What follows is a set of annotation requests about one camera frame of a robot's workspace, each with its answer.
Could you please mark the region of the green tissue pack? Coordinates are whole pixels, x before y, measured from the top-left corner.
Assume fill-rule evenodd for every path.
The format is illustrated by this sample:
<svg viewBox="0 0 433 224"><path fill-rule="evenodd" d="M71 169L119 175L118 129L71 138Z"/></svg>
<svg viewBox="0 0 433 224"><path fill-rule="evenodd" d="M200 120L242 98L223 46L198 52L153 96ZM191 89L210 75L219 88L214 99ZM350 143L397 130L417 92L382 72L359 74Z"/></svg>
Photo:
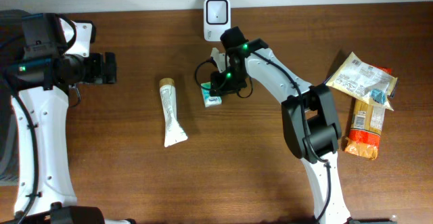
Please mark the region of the green tissue pack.
<svg viewBox="0 0 433 224"><path fill-rule="evenodd" d="M219 96L210 95L210 82L201 84L202 97L206 108L211 106L219 106L222 104L222 99Z"/></svg>

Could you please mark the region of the orange red noodle packet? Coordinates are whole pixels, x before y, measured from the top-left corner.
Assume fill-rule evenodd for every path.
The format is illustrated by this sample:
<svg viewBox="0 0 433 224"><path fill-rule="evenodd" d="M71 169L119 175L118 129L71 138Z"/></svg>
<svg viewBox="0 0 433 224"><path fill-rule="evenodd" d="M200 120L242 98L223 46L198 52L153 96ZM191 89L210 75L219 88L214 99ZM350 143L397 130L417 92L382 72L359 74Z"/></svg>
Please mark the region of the orange red noodle packet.
<svg viewBox="0 0 433 224"><path fill-rule="evenodd" d="M344 151L375 160L378 157L386 109L356 99Z"/></svg>

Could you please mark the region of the yellow white snack bag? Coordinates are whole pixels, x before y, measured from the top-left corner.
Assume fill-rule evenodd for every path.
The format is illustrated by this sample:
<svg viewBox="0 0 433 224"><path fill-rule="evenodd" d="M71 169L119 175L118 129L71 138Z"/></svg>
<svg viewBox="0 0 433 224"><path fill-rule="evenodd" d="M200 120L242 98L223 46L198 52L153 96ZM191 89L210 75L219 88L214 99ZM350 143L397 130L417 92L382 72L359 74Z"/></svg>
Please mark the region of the yellow white snack bag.
<svg viewBox="0 0 433 224"><path fill-rule="evenodd" d="M326 81L337 89L366 104L393 111L389 101L396 89L398 78L378 67L363 62L354 52Z"/></svg>

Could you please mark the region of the white tube with tan cap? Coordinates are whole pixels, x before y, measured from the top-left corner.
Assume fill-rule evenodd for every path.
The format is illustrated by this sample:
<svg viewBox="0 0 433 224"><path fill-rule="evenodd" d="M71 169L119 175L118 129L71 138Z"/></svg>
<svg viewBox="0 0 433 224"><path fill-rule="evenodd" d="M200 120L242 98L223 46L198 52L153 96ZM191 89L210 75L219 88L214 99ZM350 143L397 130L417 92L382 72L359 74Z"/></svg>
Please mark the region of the white tube with tan cap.
<svg viewBox="0 0 433 224"><path fill-rule="evenodd" d="M163 78L159 82L160 98L165 120L164 147L186 141L188 136L177 120L177 97L175 82L172 78Z"/></svg>

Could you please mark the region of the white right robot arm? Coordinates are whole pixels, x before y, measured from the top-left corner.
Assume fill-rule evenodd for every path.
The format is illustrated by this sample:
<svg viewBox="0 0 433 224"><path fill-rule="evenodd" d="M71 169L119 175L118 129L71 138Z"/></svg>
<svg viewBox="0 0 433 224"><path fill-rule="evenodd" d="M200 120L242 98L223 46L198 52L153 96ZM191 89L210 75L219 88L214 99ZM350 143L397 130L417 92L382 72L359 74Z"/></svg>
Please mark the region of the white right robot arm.
<svg viewBox="0 0 433 224"><path fill-rule="evenodd" d="M247 40L238 27L220 37L224 53L209 61L210 94L238 94L256 80L279 102L288 149L304 165L314 202L316 223L349 223L338 175L338 141L342 130L333 95L325 84L302 80L278 60L262 40Z"/></svg>

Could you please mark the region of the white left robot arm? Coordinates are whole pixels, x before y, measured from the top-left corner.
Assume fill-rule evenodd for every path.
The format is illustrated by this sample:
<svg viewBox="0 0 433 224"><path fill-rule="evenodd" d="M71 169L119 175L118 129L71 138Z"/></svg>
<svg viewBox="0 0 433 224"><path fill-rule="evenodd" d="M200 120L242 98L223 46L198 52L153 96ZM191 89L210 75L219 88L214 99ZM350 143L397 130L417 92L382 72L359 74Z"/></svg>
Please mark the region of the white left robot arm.
<svg viewBox="0 0 433 224"><path fill-rule="evenodd" d="M21 26L25 41L17 59L1 69L13 109L3 159L7 166L19 164L14 223L104 223L100 209L77 204L66 117L70 90L117 81L115 55L91 52L96 28L88 20L7 10L1 25Z"/></svg>

